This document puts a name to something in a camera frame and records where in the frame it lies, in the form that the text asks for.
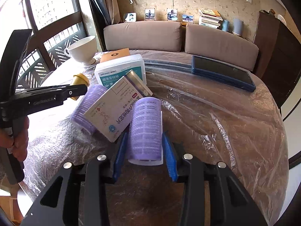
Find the person left hand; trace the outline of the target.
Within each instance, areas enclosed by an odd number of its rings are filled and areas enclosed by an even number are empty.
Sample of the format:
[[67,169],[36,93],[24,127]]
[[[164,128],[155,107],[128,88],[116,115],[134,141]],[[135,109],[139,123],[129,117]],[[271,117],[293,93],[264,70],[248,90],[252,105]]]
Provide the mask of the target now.
[[14,139],[10,138],[4,130],[1,130],[0,146],[3,148],[12,148],[12,154],[19,162],[23,162],[27,157],[29,124],[29,118],[26,116],[22,131]]

